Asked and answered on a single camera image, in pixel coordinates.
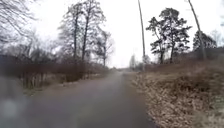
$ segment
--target dirt road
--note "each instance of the dirt road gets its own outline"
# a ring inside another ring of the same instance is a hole
[[[125,84],[123,73],[48,89],[25,111],[28,128],[154,128]]]

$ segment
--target evergreen tree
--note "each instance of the evergreen tree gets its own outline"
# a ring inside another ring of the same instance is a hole
[[[215,48],[217,47],[216,41],[212,39],[209,35],[206,35],[205,33],[202,32],[202,40],[205,48]],[[200,40],[199,40],[199,32],[197,31],[195,33],[195,37],[193,40],[193,49],[197,50],[198,48],[201,47],[200,45]]]

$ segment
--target sky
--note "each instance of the sky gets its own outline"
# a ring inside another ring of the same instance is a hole
[[[137,0],[98,0],[101,8],[107,18],[105,23],[108,31],[112,34],[114,40],[114,52],[111,54],[109,67],[127,67],[131,56],[134,54],[136,59],[142,58],[142,37],[141,24]],[[213,30],[224,33],[220,24],[221,16],[224,15],[224,6],[221,0],[191,0],[201,29],[204,33],[210,34]],[[40,0],[31,11],[38,19],[33,23],[38,35],[43,39],[56,39],[58,35],[58,26],[62,16],[66,13],[71,3],[77,0]],[[174,8],[180,12],[180,17],[186,19],[187,25],[193,26],[189,31],[192,40],[197,31],[196,23],[189,4],[186,0],[140,0],[142,6],[143,23],[146,28],[148,21],[153,17],[158,17],[165,8]],[[155,56],[150,52],[150,43],[155,38],[152,33],[145,30],[146,54],[152,61]]]

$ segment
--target pine tree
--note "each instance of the pine tree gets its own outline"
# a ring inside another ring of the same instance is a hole
[[[209,35],[206,35],[205,33],[202,32],[202,40],[203,40],[203,45],[205,48],[215,48],[217,47],[217,43],[214,39],[212,39],[212,37],[210,37]],[[200,45],[200,39],[199,39],[199,31],[197,31],[195,33],[195,37],[193,40],[194,44],[193,44],[193,49],[197,50],[198,48],[201,47]]]
[[[162,26],[159,21],[155,17],[153,17],[149,21],[149,27],[146,28],[146,30],[150,30],[153,33],[153,36],[156,36],[157,40],[152,42],[151,45],[151,51],[153,54],[159,55],[159,61],[160,64],[163,63],[164,60],[164,53],[166,52],[166,44],[164,41],[164,35],[162,32]]]
[[[173,62],[174,55],[189,49],[189,35],[187,31],[191,28],[185,26],[187,23],[183,18],[179,18],[179,12],[173,8],[166,8],[160,14],[162,18],[162,31],[166,37],[167,48],[171,49],[170,63]]]

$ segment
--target dry grass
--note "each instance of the dry grass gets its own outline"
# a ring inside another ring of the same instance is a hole
[[[220,96],[223,86],[224,71],[220,65],[204,62],[161,69],[137,75],[132,84],[144,94],[148,114],[160,127],[221,128],[211,127],[212,124],[223,127],[224,118],[217,120],[215,116],[224,108],[224,104],[220,110],[215,108],[215,97]]]

